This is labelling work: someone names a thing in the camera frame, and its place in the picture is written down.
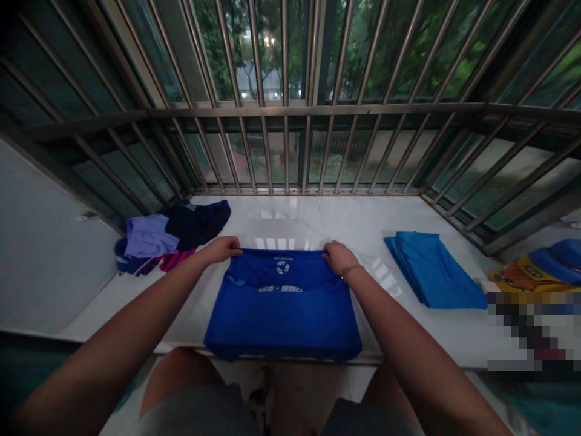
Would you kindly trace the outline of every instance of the folded clothes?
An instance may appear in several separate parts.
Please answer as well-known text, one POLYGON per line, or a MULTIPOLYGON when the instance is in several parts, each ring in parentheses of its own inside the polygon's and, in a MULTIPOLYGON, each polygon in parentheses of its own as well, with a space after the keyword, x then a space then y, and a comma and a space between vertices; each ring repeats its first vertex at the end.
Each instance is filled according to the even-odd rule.
POLYGON ((125 255, 151 259, 176 253, 180 239, 165 230, 169 218, 161 214, 127 220, 127 248, 125 255))
POLYGON ((178 251, 192 250, 210 242, 226 225, 230 213, 226 200, 207 206, 174 206, 162 212, 169 219, 165 231, 180 240, 178 251))
POLYGON ((384 239, 416 294, 433 309, 486 309, 487 298, 454 260, 439 235, 397 232, 384 239))

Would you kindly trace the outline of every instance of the hand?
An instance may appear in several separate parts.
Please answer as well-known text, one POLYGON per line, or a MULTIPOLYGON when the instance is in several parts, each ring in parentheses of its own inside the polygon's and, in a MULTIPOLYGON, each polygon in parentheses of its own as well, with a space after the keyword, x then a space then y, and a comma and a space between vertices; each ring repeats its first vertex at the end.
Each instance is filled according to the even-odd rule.
POLYGON ((328 254, 323 253, 323 257, 327 260, 329 266, 337 275, 345 268, 359 265, 359 261, 353 252, 341 242, 335 240, 333 242, 327 242, 323 247, 323 250, 329 252, 328 254))
POLYGON ((235 236, 220 236, 200 250, 200 255, 204 261, 210 265, 212 263, 224 262, 232 256, 240 256, 242 250, 240 241, 235 236))

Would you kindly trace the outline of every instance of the purple shirt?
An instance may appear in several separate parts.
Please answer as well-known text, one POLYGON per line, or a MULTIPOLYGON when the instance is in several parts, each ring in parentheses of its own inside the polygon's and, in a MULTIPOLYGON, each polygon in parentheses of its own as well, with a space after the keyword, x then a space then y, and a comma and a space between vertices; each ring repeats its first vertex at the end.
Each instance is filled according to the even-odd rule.
POLYGON ((161 214, 127 220, 126 256, 149 259, 168 253, 177 253, 180 239, 166 233, 169 218, 161 214))

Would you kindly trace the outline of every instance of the leg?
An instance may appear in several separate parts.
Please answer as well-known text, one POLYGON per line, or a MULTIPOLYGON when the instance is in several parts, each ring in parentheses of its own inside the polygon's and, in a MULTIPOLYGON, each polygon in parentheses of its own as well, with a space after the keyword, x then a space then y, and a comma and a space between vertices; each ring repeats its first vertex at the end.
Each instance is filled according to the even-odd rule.
POLYGON ((391 409, 408 424, 421 428, 410 400, 386 362, 375 371, 361 402, 391 409))
POLYGON ((194 385, 224 385, 224 380, 207 357, 188 348, 172 350, 151 373, 139 418, 160 402, 194 385))

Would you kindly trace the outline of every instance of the printed logo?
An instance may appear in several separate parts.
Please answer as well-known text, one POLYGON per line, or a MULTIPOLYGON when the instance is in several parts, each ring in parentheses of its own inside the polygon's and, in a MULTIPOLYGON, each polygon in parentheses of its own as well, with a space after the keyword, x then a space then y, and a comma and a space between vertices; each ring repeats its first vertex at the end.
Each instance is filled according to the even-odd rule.
POLYGON ((291 266, 286 263, 284 260, 281 260, 277 263, 277 273, 279 274, 286 274, 289 272, 291 266))

